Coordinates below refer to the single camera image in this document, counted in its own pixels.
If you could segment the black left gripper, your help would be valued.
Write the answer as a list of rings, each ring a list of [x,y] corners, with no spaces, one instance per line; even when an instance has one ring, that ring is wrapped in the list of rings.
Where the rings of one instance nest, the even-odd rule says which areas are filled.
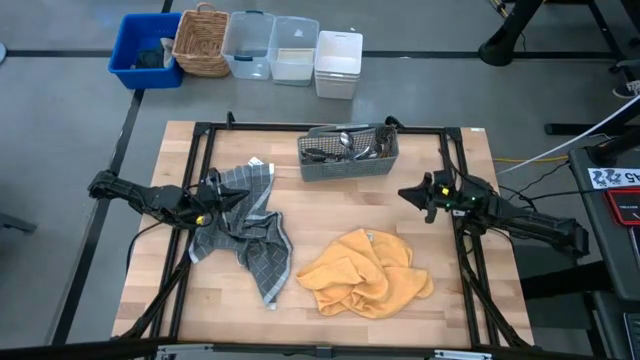
[[[218,228],[227,228],[224,211],[231,211],[250,194],[249,190],[228,188],[221,185],[220,181],[218,170],[211,168],[197,183],[195,197],[202,207],[201,214],[195,220],[198,226],[204,227],[216,223]]]

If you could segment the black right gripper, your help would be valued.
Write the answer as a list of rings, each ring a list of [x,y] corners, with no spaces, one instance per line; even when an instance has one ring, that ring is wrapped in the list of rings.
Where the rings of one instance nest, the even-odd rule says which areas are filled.
[[[399,189],[398,195],[414,206],[426,206],[426,223],[433,223],[439,208],[446,211],[469,211],[476,199],[455,186],[445,170],[425,172],[421,182],[413,187]]]

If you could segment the yellow terry cloth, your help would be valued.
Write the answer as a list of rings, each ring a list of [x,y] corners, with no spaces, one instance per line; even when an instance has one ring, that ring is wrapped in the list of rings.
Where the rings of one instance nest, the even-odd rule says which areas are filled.
[[[332,240],[296,280],[327,317],[350,311],[388,318],[435,290],[431,274],[413,266],[413,249],[403,239],[364,228]]]

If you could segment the grey checked cloth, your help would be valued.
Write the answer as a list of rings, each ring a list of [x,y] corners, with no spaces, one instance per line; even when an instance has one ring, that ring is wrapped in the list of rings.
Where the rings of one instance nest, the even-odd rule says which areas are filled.
[[[262,302],[277,308],[277,297],[291,273],[293,245],[284,229],[284,215],[267,204],[275,180],[275,165],[252,158],[246,165],[218,172],[212,168],[205,184],[216,193],[224,187],[248,195],[213,223],[195,232],[188,253],[196,264],[215,250],[232,250],[239,265],[253,276]]]

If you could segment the grey mesh cutlery basket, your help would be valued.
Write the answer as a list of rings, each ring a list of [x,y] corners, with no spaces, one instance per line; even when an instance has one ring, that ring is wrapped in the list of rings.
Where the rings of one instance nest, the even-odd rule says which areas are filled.
[[[396,134],[390,155],[380,158],[376,151],[376,129],[383,126],[394,127]],[[341,132],[349,132],[353,137],[352,152],[346,152],[341,145]],[[368,146],[374,148],[368,158],[353,159]],[[314,127],[297,139],[297,149],[305,182],[387,175],[399,156],[396,127],[382,123]]]

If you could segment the clear plastic bin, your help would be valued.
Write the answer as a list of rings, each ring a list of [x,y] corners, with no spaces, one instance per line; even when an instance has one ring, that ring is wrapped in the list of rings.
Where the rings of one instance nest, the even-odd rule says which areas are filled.
[[[274,83],[306,87],[311,83],[319,22],[296,16],[276,16],[268,62]]]

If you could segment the woven wicker basket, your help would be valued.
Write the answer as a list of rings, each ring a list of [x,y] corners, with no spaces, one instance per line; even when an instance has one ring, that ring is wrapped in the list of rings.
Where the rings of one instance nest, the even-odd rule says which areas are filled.
[[[180,17],[172,55],[188,74],[221,78],[229,74],[229,65],[222,55],[230,14],[218,11],[206,2],[195,10],[186,10]]]

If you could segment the black floor stand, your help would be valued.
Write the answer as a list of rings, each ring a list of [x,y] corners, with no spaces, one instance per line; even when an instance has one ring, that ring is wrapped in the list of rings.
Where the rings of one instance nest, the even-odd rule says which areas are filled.
[[[589,8],[596,25],[599,28],[599,32],[603,37],[608,52],[600,55],[595,52],[559,52],[551,53],[544,52],[540,55],[534,56],[533,53],[517,53],[514,51],[517,40],[524,36],[523,31],[534,17],[536,12],[544,3],[543,0],[508,0],[507,2],[513,2],[514,6],[511,12],[506,15],[501,27],[478,49],[478,56],[484,63],[495,66],[503,67],[509,65],[514,59],[604,59],[615,60],[615,64],[612,65],[609,70],[612,74],[621,73],[624,75],[625,80],[635,81],[631,68],[633,66],[640,66],[636,60],[628,59],[624,56],[620,46],[614,38],[614,35],[606,22],[604,15],[598,8],[595,0],[576,0],[578,5],[585,5]],[[614,115],[612,120],[609,120],[606,124],[600,125],[594,128],[595,131],[601,131],[606,135],[623,135],[632,130],[640,129],[639,125],[629,125],[635,118],[640,118],[640,105],[631,105],[627,110],[622,110],[619,115]],[[579,135],[580,131],[587,130],[586,124],[563,124],[563,123],[548,123],[544,126],[544,130],[547,135],[556,136],[568,136]]]

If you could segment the white plastic bin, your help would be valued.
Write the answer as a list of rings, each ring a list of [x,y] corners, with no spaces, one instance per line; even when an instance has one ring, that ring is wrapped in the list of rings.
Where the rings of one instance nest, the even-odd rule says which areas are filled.
[[[314,64],[316,94],[321,98],[352,100],[362,68],[363,35],[323,30]]]

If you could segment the white printed label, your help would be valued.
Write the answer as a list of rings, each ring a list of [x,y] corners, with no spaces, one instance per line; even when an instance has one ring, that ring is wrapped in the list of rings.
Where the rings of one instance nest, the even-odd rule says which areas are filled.
[[[640,168],[589,168],[594,189],[640,186]]]

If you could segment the red-edged black device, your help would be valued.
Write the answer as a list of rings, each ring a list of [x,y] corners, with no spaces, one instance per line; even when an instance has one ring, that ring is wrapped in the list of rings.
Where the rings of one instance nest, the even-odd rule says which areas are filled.
[[[608,189],[605,199],[618,224],[640,226],[640,187]]]

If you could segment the grey chair base leg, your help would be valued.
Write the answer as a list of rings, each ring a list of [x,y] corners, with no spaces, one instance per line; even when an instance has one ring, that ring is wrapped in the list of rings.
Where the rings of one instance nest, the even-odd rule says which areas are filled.
[[[26,234],[32,234],[37,226],[28,221],[0,212],[0,227],[7,229],[16,229]]]

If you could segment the person's shoe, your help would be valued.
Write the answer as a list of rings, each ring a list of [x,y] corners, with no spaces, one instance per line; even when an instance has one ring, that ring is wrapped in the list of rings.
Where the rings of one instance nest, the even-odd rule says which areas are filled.
[[[631,99],[640,96],[640,80],[629,81],[616,86],[612,93],[619,98]]]

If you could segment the black metal table frame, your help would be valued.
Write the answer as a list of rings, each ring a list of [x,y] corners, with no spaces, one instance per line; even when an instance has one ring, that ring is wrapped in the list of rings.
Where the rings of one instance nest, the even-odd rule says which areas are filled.
[[[385,320],[342,313],[322,316],[312,294],[289,280],[274,311],[260,303],[251,274],[223,251],[189,267],[183,282],[149,326],[144,341],[205,344],[217,352],[314,356],[332,346],[338,356],[430,357],[435,350],[490,353],[520,358],[533,346],[513,250],[496,233],[465,241],[455,219],[441,213],[427,224],[397,191],[417,183],[424,171],[441,168],[447,146],[460,171],[495,178],[483,129],[405,127],[400,156],[380,177],[306,183],[295,160],[304,124],[227,122],[168,123],[153,180],[193,181],[206,167],[226,168],[257,157],[273,161],[271,208],[285,217],[294,242],[292,265],[301,267],[329,241],[358,227],[393,232],[414,249],[414,261],[434,276],[433,297]]]

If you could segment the silver metal bracket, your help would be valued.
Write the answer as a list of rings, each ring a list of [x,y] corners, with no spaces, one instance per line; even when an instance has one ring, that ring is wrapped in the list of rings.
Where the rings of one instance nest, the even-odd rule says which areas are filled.
[[[155,360],[176,360],[178,355],[202,352],[207,349],[205,344],[171,344],[157,348]]]
[[[493,355],[471,351],[435,350],[431,360],[493,360]]]

